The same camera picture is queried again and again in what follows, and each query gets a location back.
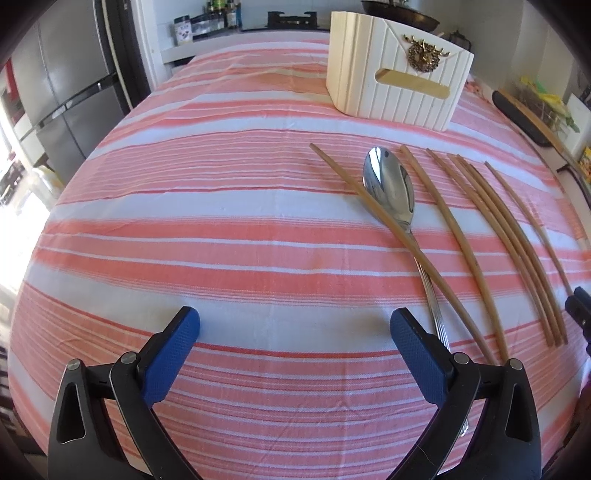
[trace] gold emblem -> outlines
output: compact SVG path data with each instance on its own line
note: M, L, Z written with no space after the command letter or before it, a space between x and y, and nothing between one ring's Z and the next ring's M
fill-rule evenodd
M407 59L410 66L417 72L429 73L439 66L440 57L448 57L449 52L443 53L443 49L436 49L435 45L425 43L424 40L416 40L414 35L412 38L404 36L404 40L412 43L408 49Z

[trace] blue gripper pad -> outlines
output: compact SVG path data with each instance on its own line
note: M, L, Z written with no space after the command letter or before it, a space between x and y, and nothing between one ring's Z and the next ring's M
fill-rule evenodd
M406 308L392 313L390 335L425 400L441 408L447 397L447 374L441 356L445 352L449 355L447 349L435 336L425 332Z
M149 407L163 401L174 379L199 336L199 314L191 307L183 307L164 329L158 333L160 349L146 367L142 396Z

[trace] pink and white striped tablecloth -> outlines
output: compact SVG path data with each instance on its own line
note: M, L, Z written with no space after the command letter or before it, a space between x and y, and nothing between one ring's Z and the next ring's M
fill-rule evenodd
M512 356L533 388L544 459L567 429L586 354L548 349L524 285L474 205L425 154L459 153L494 185L566 292L488 160L545 226L573 286L591 287L583 229L551 171L494 107L464 92L446 132L344 116L325 87L322 33L253 33L196 57L98 146L67 186L14 311L10 388L47 447L69 359L114 361L183 305L202 331L167 399L171 437L207 479L386 478L434 412L393 344L407 306L432 331L411 255L310 149L361 179L374 145L410 146L476 252ZM475 281L423 184L413 231L496 351ZM482 361L441 298L454 350ZM139 465L121 417L115 429ZM481 405L473 408L473 430ZM448 465L459 461L460 439Z

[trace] shelf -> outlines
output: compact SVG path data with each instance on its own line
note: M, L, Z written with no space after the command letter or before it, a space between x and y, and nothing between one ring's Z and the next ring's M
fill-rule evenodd
M242 32L240 30L226 30L221 33L216 33L212 37L202 38L192 43L179 45L178 47L167 48L166 50L162 50L160 52L160 54L162 55L162 62L171 63L176 60L182 60L189 57L194 57L202 53L206 53L212 50L212 42L215 42L217 44L215 45L216 48L223 48L223 44L226 43L225 39L227 39L228 37L247 33L249 32Z

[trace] spoon bowl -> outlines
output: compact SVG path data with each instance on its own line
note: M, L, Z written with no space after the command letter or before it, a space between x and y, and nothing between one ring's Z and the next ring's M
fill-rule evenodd
M363 164L363 186L410 233L414 216L413 183L396 155L382 147L369 150Z

